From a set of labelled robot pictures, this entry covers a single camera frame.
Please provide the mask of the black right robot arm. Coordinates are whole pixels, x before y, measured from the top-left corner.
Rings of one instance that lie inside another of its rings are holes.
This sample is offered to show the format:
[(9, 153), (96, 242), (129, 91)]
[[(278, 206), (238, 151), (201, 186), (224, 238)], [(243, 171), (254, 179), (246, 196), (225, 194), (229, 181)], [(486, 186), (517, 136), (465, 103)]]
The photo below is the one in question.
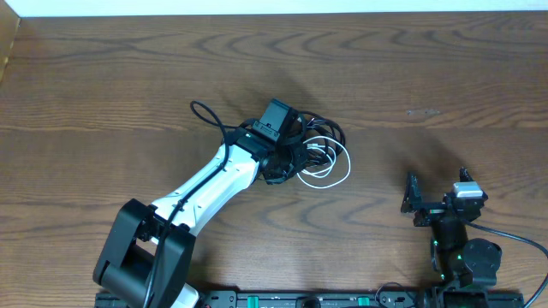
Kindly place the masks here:
[(439, 202), (423, 200), (418, 178), (409, 173), (401, 212), (414, 226), (432, 230), (431, 260), (442, 281), (419, 292), (419, 307), (488, 307), (487, 289), (497, 283), (502, 249), (489, 240), (469, 239), (467, 225), (480, 217), (488, 199), (465, 168)]

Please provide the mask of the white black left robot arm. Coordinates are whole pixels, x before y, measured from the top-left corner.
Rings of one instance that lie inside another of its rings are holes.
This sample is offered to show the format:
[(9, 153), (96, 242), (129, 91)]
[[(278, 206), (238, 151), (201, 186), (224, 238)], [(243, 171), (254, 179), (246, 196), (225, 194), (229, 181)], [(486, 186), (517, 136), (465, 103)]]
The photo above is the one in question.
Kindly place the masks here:
[(238, 126), (221, 122), (211, 108), (207, 123), (222, 143), (211, 161), (173, 192), (150, 204), (130, 199), (117, 213), (92, 278), (129, 307), (195, 307), (188, 285), (196, 238), (237, 193), (259, 176), (280, 184), (307, 159), (304, 115), (272, 99), (259, 119)]

